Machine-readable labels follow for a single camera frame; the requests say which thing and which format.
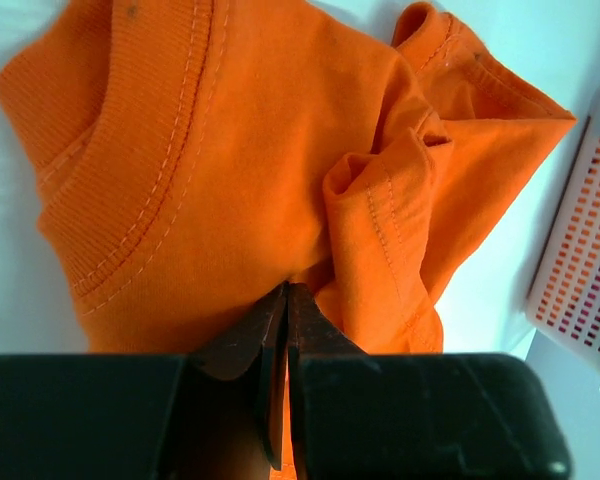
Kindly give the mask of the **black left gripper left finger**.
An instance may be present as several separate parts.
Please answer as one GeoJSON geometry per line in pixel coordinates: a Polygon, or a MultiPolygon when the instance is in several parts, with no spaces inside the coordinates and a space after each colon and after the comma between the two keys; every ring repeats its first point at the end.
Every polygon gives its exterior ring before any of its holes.
{"type": "Polygon", "coordinates": [[[286,285],[188,354],[0,355],[0,479],[265,479],[286,285]]]}

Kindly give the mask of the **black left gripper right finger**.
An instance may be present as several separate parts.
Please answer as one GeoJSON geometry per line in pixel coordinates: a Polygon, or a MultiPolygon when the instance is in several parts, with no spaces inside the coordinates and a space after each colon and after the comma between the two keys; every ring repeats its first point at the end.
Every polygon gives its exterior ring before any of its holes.
{"type": "Polygon", "coordinates": [[[568,479],[539,378],[504,354],[370,355],[288,293],[291,438],[302,479],[568,479]]]}

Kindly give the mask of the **orange t-shirt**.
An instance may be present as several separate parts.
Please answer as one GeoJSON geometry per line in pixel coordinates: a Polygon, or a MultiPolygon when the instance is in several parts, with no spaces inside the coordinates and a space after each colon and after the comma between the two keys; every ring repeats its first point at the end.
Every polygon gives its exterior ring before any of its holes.
{"type": "Polygon", "coordinates": [[[72,1],[0,71],[87,354],[188,354],[286,285],[370,355],[436,302],[574,117],[460,20],[390,44],[305,1],[72,1]]]}

